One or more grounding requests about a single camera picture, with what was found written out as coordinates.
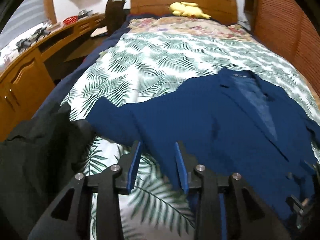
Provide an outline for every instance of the window blind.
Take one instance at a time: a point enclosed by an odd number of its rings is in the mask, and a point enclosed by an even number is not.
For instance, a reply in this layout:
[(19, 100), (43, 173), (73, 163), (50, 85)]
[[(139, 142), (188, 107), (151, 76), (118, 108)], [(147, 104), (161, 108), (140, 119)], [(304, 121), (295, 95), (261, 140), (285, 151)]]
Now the window blind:
[(0, 49), (20, 34), (46, 20), (43, 0), (24, 0), (0, 34)]

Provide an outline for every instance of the stuffed animal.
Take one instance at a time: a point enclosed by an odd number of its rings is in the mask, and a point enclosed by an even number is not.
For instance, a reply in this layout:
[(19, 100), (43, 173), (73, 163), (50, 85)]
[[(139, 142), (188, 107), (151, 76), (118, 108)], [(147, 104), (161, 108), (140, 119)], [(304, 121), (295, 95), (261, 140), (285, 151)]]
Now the stuffed animal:
[(175, 16), (205, 19), (210, 18), (210, 15), (203, 13), (202, 10), (198, 7), (198, 4), (193, 2), (174, 2), (169, 6), (169, 10)]

